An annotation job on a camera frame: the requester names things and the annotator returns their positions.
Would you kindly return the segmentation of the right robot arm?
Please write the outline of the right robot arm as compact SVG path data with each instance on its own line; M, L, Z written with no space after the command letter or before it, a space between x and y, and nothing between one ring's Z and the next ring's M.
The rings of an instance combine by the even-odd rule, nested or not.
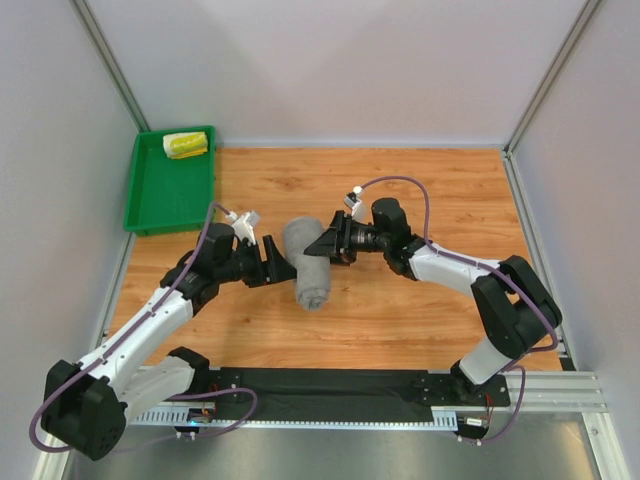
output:
M485 260L447 250L412 232L394 198L376 200L371 223L338 210L328 228L306 249L310 256L349 265L360 252L383 255L390 269L413 281L435 283L475 301L485 338L452 372L483 385L533 352L546 336L556 340L562 313L531 265L521 256Z

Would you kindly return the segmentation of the yellow green patterned towel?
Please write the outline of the yellow green patterned towel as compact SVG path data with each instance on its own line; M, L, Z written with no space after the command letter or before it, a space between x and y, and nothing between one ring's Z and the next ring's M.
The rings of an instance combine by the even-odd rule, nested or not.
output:
M205 132L182 132L163 136L162 145L170 159L184 159L208 152L209 141Z

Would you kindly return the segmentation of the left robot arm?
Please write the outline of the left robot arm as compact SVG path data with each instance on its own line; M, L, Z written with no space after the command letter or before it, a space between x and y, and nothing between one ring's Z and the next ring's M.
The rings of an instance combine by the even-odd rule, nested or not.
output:
M58 361L48 372L44 401L29 427L32 443L54 452L38 429L99 460L118 444L131 420L166 400L197 401L220 395L211 384L209 360L186 348L172 350L158 365L144 361L219 293L221 285L249 288L295 279L295 268L273 238L262 244L240 238L224 223L208 224L194 250L161 280L147 303L109 340L75 363Z

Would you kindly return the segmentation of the grey towel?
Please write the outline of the grey towel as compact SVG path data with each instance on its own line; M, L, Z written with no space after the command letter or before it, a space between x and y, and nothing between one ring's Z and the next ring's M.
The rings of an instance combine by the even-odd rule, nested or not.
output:
M320 310L329 299L329 259L304 253L323 232L321 222L309 216L294 218L282 232L285 258L297 271L294 280L295 298L306 311Z

